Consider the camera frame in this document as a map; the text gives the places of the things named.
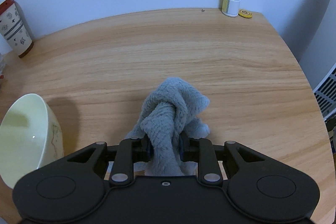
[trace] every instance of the white bottle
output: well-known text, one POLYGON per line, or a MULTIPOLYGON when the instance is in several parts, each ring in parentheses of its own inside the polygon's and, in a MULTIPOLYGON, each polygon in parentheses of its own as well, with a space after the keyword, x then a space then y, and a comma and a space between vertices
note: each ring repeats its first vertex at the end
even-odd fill
POLYGON ((229 17, 236 17, 239 12, 240 0, 223 0, 222 13, 229 17))

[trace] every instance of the yellow lid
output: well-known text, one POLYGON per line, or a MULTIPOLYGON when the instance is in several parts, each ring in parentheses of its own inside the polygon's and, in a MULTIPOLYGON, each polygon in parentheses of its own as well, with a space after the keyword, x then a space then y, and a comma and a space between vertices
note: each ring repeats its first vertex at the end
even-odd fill
POLYGON ((244 9, 239 9, 238 15, 240 15, 241 17, 245 17, 245 18, 252 17, 252 13, 244 9))

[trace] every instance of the red object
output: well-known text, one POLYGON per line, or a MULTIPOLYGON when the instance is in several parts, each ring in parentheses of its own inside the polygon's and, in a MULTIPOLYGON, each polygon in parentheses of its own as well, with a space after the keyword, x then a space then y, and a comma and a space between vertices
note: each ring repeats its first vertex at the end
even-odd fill
POLYGON ((3 3, 0 4, 0 15, 4 13, 12 4, 15 3, 14 0, 5 0, 3 3))

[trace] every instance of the wood grain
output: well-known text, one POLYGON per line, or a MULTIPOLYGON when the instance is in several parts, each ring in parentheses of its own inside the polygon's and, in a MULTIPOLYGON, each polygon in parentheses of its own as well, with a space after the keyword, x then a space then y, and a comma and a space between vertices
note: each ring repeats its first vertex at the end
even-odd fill
MULTIPOLYGON (((66 154, 100 140, 118 144, 146 96, 167 77, 181 77, 211 101, 200 117, 214 144, 236 140, 307 173, 321 191, 312 220, 334 221, 335 171, 322 115, 261 14, 171 9, 91 21, 36 41, 4 75, 0 117, 21 95, 40 94, 59 119, 66 154)), ((2 217, 8 212, 1 206, 2 217)), ((7 219, 14 223, 15 213, 7 219)))

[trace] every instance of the folded cloth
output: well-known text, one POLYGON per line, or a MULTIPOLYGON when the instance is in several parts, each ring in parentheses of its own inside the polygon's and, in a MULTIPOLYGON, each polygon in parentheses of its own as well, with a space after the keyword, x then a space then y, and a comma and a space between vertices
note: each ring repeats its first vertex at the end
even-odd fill
POLYGON ((147 134, 154 148, 152 160, 135 163, 134 171, 145 170, 148 176, 194 175, 197 163, 180 160, 179 134, 183 130, 190 138, 209 134, 209 127, 195 117, 209 102, 181 78, 167 78, 145 99, 137 124, 126 135, 143 138, 147 134))

